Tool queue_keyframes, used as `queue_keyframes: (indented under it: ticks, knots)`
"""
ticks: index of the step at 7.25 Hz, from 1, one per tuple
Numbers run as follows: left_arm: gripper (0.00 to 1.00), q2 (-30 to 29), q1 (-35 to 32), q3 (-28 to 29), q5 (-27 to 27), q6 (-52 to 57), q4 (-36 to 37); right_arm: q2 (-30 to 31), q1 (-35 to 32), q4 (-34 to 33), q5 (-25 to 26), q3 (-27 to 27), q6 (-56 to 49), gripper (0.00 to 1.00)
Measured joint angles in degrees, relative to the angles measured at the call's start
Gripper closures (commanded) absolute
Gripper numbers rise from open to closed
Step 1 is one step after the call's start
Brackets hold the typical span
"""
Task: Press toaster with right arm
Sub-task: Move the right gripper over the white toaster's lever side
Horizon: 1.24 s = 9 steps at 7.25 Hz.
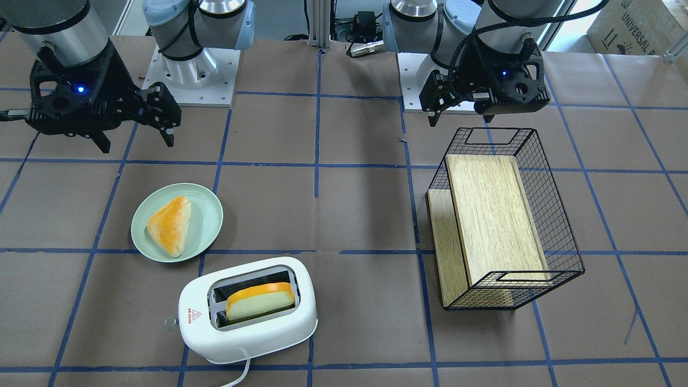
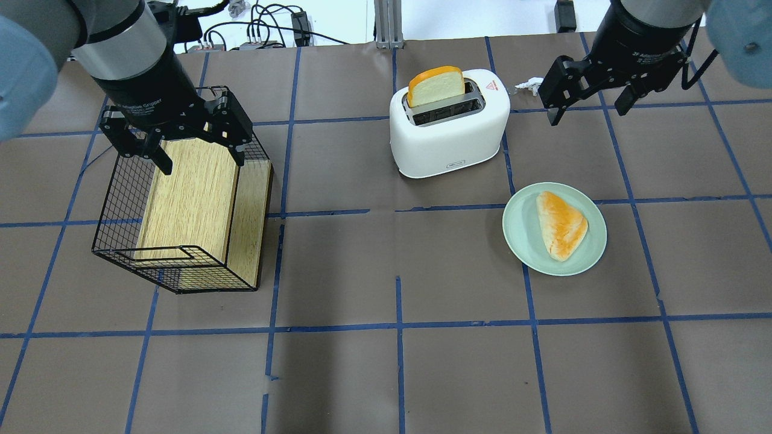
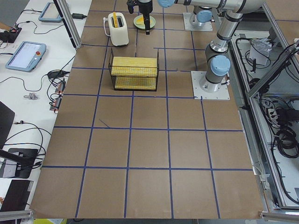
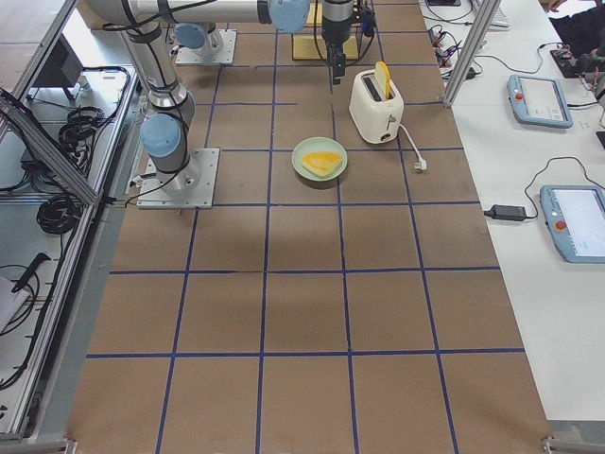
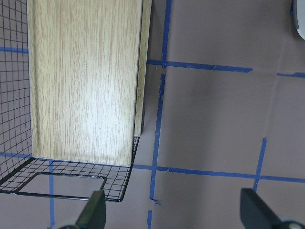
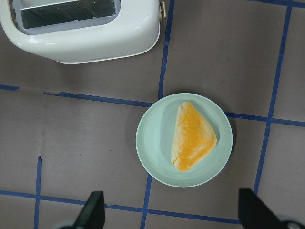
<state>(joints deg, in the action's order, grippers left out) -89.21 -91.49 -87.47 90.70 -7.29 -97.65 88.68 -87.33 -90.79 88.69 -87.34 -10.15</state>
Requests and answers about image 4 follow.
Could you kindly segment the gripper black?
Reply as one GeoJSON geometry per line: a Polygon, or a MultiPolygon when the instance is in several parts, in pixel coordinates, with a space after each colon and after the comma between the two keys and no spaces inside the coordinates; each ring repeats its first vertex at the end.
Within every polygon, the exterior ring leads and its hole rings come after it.
{"type": "Polygon", "coordinates": [[[329,64],[332,84],[339,85],[346,74],[346,54],[342,45],[349,39],[354,19],[352,0],[325,0],[322,2],[322,38],[329,45],[329,64]]]}

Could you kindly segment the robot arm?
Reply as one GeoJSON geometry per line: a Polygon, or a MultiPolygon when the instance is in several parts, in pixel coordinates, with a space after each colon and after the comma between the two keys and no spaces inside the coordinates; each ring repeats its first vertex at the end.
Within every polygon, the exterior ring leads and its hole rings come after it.
{"type": "Polygon", "coordinates": [[[104,21],[103,29],[123,34],[130,58],[147,83],[151,113],[140,140],[156,167],[158,179],[172,183],[193,169],[187,150],[194,101],[181,84],[164,42],[162,23],[215,22],[272,24],[294,33],[306,23],[308,1],[89,1],[104,21]]]}
{"type": "MultiPolygon", "coordinates": [[[[272,24],[293,34],[305,26],[309,10],[308,1],[198,1],[169,6],[177,41],[208,54],[214,51],[211,35],[215,22],[272,24]]],[[[346,71],[344,44],[352,25],[360,22],[357,7],[352,1],[323,1],[315,11],[321,13],[321,37],[327,52],[323,59],[331,70],[332,83],[338,85],[346,71]]]]}

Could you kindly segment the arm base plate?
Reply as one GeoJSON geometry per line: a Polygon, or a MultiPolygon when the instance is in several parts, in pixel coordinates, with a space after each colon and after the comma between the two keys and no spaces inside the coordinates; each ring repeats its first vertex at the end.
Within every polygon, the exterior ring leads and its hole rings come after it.
{"type": "Polygon", "coordinates": [[[207,32],[198,24],[179,24],[175,30],[180,45],[177,65],[231,65],[233,63],[237,32],[217,29],[207,32]]]}
{"type": "Polygon", "coordinates": [[[151,158],[147,159],[147,173],[154,177],[142,182],[143,195],[135,202],[141,209],[189,209],[213,206],[218,168],[218,148],[189,150],[187,167],[176,175],[158,173],[151,158]]]}

